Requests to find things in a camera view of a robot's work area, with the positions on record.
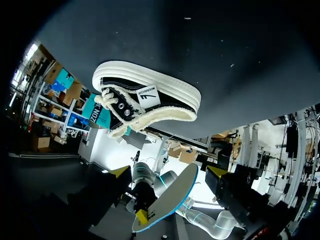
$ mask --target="teal box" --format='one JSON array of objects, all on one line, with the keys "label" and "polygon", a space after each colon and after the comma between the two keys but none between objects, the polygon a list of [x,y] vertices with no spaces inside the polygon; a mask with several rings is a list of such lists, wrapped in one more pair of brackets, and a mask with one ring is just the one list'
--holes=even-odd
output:
[{"label": "teal box", "polygon": [[[95,97],[96,94],[91,93],[89,99],[85,102],[82,116],[104,128],[110,129],[110,111],[105,109],[100,103],[96,103]],[[131,129],[128,127],[125,135],[129,135],[130,131]]]},{"label": "teal box", "polygon": [[61,70],[58,77],[56,78],[56,81],[60,83],[62,86],[64,86],[66,89],[69,89],[71,87],[74,80],[75,78],[64,68]]}]

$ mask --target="ceiling light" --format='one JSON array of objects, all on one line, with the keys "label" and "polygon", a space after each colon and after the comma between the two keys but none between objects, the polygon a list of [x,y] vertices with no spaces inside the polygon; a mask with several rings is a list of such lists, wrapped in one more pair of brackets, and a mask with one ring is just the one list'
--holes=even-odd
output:
[{"label": "ceiling light", "polygon": [[14,103],[14,100],[15,100],[15,98],[16,98],[16,95],[17,95],[17,93],[15,92],[15,93],[13,94],[13,97],[12,97],[11,101],[10,101],[9,107],[11,107],[12,104]]}]

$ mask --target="window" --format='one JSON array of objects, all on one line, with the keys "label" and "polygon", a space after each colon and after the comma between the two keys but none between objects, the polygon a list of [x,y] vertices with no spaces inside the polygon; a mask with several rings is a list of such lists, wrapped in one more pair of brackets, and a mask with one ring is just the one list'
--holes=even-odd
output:
[{"label": "window", "polygon": [[29,61],[31,59],[31,57],[35,54],[35,52],[37,51],[38,46],[35,44],[32,44],[32,46],[30,47],[30,50],[28,51],[28,53],[25,56],[25,59],[27,61]]}]

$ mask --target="white rubber sole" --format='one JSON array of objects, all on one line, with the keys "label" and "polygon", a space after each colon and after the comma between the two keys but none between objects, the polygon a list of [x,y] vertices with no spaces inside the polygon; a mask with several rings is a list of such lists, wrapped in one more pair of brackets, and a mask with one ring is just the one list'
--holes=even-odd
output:
[{"label": "white rubber sole", "polygon": [[156,85],[158,91],[189,105],[196,113],[200,107],[201,93],[194,86],[143,66],[126,61],[100,64],[92,77],[92,85],[99,92],[102,91],[100,79],[103,77],[127,79],[145,86]]}]

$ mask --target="shoe label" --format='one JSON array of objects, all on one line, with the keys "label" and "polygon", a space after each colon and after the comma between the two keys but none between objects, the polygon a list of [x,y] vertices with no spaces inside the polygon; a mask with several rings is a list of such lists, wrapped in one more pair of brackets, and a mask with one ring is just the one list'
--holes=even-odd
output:
[{"label": "shoe label", "polygon": [[146,86],[136,91],[139,104],[142,108],[147,109],[159,105],[160,98],[155,85]]}]

